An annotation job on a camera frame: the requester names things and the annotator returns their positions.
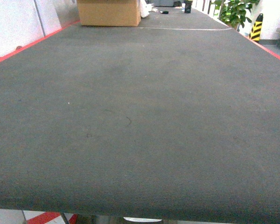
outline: small dark mark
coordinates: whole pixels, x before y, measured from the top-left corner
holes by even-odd
[[[126,117],[126,118],[128,118],[128,117]],[[128,118],[129,119],[129,118]],[[129,119],[129,121],[130,121],[130,123],[127,125],[127,126],[129,126],[131,123],[132,123],[132,120],[131,119]]]
[[[108,112],[111,112],[111,113],[115,113],[114,111],[111,111],[111,110],[108,110],[108,109],[104,109],[104,111],[108,111]]]

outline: cardboard box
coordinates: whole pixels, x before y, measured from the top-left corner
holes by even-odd
[[[141,20],[138,0],[77,0],[77,6],[86,26],[136,27]]]

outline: gray carpet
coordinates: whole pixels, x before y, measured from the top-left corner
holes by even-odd
[[[0,208],[280,223],[280,61],[168,9],[0,63]]]

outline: potted plant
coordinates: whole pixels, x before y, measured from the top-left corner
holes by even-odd
[[[244,22],[252,22],[246,16],[247,10],[251,12],[253,4],[258,5],[260,0],[216,0],[214,4],[220,7],[219,20],[226,25],[237,29],[239,25],[245,27]]]

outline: red floor stripe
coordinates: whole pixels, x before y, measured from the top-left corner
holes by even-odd
[[[28,224],[45,224],[60,216],[59,212],[45,212],[27,221]]]
[[[268,48],[260,45],[259,43],[256,43],[253,40],[250,40],[248,37],[246,37],[249,41],[253,42],[254,44],[256,44],[257,46],[259,46],[261,49],[265,50],[267,53],[273,55],[274,57],[278,58],[280,60],[280,55],[277,55],[275,52],[272,52],[271,50],[269,50]]]
[[[78,215],[77,215],[77,214],[74,214],[74,215],[69,219],[69,223],[70,223],[70,224],[76,224],[77,218],[78,218]]]
[[[15,50],[15,51],[13,51],[13,52],[11,52],[11,53],[9,53],[9,54],[3,56],[3,57],[0,57],[0,62],[4,61],[5,59],[8,59],[8,58],[11,57],[11,56],[16,55],[17,53],[20,53],[21,51],[23,51],[23,50],[25,50],[25,49],[27,49],[27,48],[30,48],[30,47],[33,46],[33,45],[36,45],[37,43],[39,43],[39,42],[41,42],[41,41],[43,41],[43,40],[49,38],[50,36],[55,35],[56,33],[59,33],[60,31],[66,29],[67,27],[70,27],[71,25],[74,25],[74,24],[76,24],[76,23],[78,23],[78,22],[80,22],[80,21],[76,21],[76,22],[74,22],[74,23],[71,23],[70,25],[68,25],[68,26],[66,26],[66,27],[63,27],[63,28],[61,28],[61,29],[59,29],[59,30],[56,30],[55,32],[53,32],[53,33],[51,33],[51,34],[49,34],[49,35],[46,35],[45,37],[43,37],[43,38],[41,38],[41,39],[38,39],[37,41],[34,41],[34,42],[32,42],[32,43],[30,43],[30,44],[28,44],[28,45],[26,45],[26,46],[24,46],[24,47],[22,47],[22,48],[20,48],[20,49],[18,49],[18,50]]]

